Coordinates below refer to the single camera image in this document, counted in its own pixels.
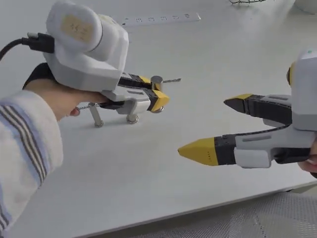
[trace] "small metal stand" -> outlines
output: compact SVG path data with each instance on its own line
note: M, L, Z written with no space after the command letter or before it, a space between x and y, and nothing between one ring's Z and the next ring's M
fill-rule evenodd
M95 127L99 128L102 127L104 125L103 120L101 120L98 109L96 107L96 103L89 103L89 110L91 115L93 116L93 119L95 121Z
M170 82L179 82L181 79L172 79L172 80L163 80L162 77L160 76L153 76L151 78L151 83L152 83L152 88L155 90L160 90L162 91L162 84L163 83L170 83ZM85 107L78 108L79 110L83 109L89 109L90 113L95 121L95 127L100 128L104 125L103 120L101 120L101 117L99 115L98 109L99 104L96 103L89 103ZM152 113L161 113L164 110L164 107L161 107L160 109L156 110L155 112ZM129 124L135 124L139 121L139 116L137 114L130 114L127 115L126 120Z

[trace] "metal pin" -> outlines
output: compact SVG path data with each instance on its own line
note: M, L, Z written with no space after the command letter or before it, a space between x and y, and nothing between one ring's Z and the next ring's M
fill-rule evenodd
M180 82L180 78L177 79L169 79L169 80L163 80L163 83L172 83L172 82Z
M135 124L138 122L138 120L139 120L139 116L137 114L127 115L127 122L129 124Z
M160 90L161 92L163 91L164 80L163 80L162 77L153 76L151 78L151 83L152 83L152 89L153 90ZM164 107L161 107L161 108L157 109L156 111L154 111L152 113L161 113L163 110L164 110Z
M37 33L28 32L27 33L28 38L34 38L37 39L39 35Z
M102 127L104 125L104 122L100 118L96 104L89 103L88 106L89 106L90 113L93 116L93 119L95 121L95 127Z

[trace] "white table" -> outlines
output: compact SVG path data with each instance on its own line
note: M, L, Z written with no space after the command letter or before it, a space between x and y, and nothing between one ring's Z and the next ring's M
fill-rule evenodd
M302 49L316 47L317 18L288 14L289 0L249 7L226 0L80 2L117 19L197 11L202 20L129 30L127 72L182 78L164 85L170 104L159 115L141 115L133 126L106 110L100 111L103 128L92 127L88 111L61 122L64 164L35 194L9 238L98 234L316 181L296 164L207 167L180 157L177 148L199 138L267 128L222 101L249 92L290 93L286 71ZM44 31L52 3L3 1L0 45ZM12 50L0 62L0 95L18 90L42 61L26 47Z

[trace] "metal base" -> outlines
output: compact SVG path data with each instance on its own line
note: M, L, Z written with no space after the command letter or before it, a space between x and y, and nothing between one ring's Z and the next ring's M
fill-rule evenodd
M164 111L164 107L161 107L160 109L158 109L158 110L156 110L156 111L154 111L152 113L161 113L163 111Z
M135 114L127 115L126 119L129 124L135 124L139 121L139 116Z
M95 127L96 128L100 128L100 127L102 127L104 125L104 121L102 120L100 123L96 123L95 122Z

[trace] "black power cable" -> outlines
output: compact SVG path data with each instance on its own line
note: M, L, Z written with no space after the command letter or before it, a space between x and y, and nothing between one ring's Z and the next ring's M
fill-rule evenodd
M0 51L0 60L3 59L4 55L8 53L13 47L18 45L26 45L29 46L30 49L34 51L40 51L45 53L54 53L54 44L55 40L52 36L47 34L29 34L28 38L21 38L14 40L7 44L1 51Z

